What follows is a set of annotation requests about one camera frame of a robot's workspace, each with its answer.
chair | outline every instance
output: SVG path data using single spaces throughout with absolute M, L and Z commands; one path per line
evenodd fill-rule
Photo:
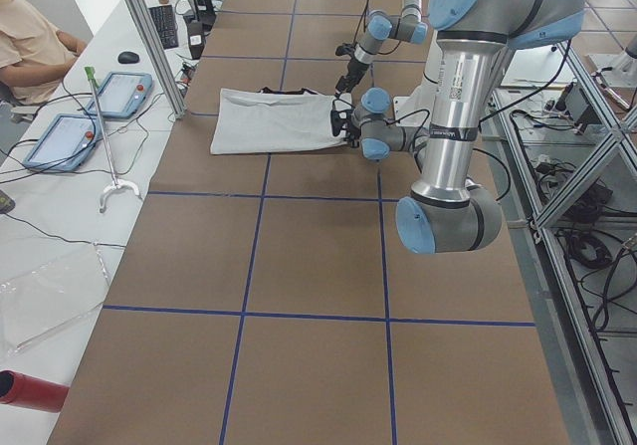
M 36 115 L 37 107 L 24 106 L 13 96 L 11 89 L 0 82 L 0 102 L 11 105 L 11 121 L 19 123 L 26 121 L 30 123 Z

person's arm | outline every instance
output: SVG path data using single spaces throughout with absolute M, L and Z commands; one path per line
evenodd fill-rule
M 56 35 L 58 36 L 58 39 L 60 39 L 60 42 L 62 42 L 62 44 L 74 54 L 81 55 L 87 47 L 86 42 L 62 30 L 57 31 Z
M 0 69 L 0 82 L 8 87 L 36 87 L 47 82 L 62 79 L 76 62 L 73 57 L 64 64 L 21 67 L 8 65 Z

transparent plastic sheet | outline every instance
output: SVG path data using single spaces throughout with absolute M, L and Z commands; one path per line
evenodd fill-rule
M 96 314 L 108 284 L 99 251 L 87 245 L 0 285 L 0 362 Z

blue tablet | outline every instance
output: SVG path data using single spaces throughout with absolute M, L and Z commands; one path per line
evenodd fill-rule
M 104 118 L 127 119 L 139 110 L 152 87 L 150 74 L 110 72 L 98 90 Z M 96 114 L 95 103 L 87 106 L 89 114 Z
M 74 171 L 102 138 L 96 118 L 58 114 L 22 164 L 36 171 Z

red cylinder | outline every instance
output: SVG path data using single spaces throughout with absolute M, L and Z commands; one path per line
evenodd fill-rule
M 48 382 L 12 370 L 0 372 L 0 403 L 59 412 L 69 393 L 69 387 Z

